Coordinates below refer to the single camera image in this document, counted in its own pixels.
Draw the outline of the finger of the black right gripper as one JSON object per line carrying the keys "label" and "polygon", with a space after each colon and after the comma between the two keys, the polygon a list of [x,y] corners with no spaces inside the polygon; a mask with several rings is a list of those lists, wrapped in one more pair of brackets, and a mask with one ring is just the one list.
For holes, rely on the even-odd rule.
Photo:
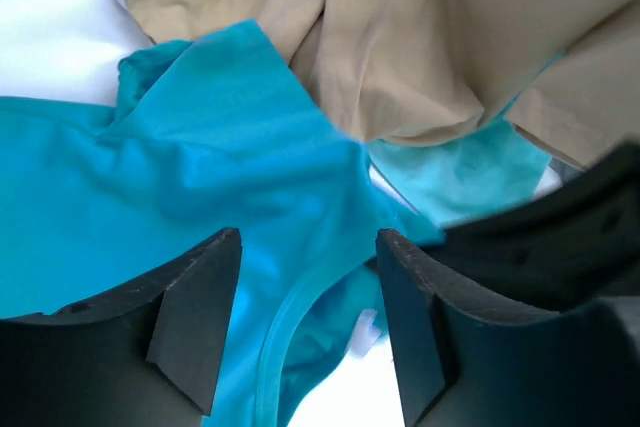
{"label": "finger of the black right gripper", "polygon": [[568,310],[639,293],[639,145],[627,141],[554,192],[447,230],[442,262],[511,299]]}

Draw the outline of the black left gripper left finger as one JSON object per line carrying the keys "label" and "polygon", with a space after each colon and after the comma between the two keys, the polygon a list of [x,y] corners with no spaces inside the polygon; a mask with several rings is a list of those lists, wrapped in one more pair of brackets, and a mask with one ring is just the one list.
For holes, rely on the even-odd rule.
{"label": "black left gripper left finger", "polygon": [[5,426],[198,426],[212,412],[242,256],[223,229],[45,315],[1,323]]}

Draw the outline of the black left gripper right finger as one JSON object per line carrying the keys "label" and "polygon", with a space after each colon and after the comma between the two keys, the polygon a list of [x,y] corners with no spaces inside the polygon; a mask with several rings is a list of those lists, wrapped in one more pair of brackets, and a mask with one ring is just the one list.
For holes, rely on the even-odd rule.
{"label": "black left gripper right finger", "polygon": [[396,231],[376,240],[408,426],[635,426],[639,301],[565,312],[514,301]]}

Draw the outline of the turquoise blue t shirt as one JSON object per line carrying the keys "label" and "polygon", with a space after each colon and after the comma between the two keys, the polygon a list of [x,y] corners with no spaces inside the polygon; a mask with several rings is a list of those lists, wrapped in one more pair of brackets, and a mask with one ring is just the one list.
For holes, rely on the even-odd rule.
{"label": "turquoise blue t shirt", "polygon": [[251,21],[124,58],[115,107],[1,101],[1,313],[51,311],[225,227],[243,254],[210,424],[284,426],[367,309],[380,230],[441,231],[379,190]]}

